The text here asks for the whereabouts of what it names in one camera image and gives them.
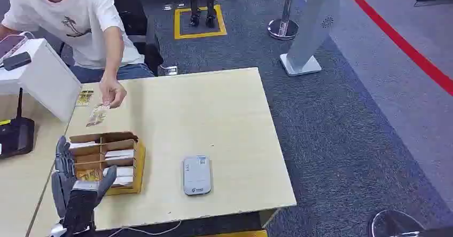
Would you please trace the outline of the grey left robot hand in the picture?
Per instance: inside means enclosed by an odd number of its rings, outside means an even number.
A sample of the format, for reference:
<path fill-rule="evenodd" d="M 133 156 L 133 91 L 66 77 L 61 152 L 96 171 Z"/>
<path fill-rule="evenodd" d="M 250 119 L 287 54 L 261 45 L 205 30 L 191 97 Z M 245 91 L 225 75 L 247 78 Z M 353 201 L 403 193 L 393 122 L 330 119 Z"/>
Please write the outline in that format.
<path fill-rule="evenodd" d="M 57 214 L 66 228 L 86 228 L 94 223 L 94 209 L 117 178 L 117 166 L 111 166 L 100 181 L 78 180 L 70 144 L 61 136 L 56 145 L 55 171 L 51 188 Z"/>

